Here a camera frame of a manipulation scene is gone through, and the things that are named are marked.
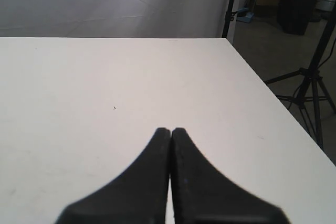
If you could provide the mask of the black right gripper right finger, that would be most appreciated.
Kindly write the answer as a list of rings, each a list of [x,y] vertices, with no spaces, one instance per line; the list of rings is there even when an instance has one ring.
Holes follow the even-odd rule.
[[[175,223],[289,223],[284,212],[219,172],[187,131],[172,132],[171,188]]]

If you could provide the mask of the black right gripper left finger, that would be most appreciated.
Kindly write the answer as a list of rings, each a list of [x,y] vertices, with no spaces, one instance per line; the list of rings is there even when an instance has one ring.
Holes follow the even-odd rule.
[[[137,159],[94,193],[68,205],[57,223],[165,223],[170,131],[158,128]]]

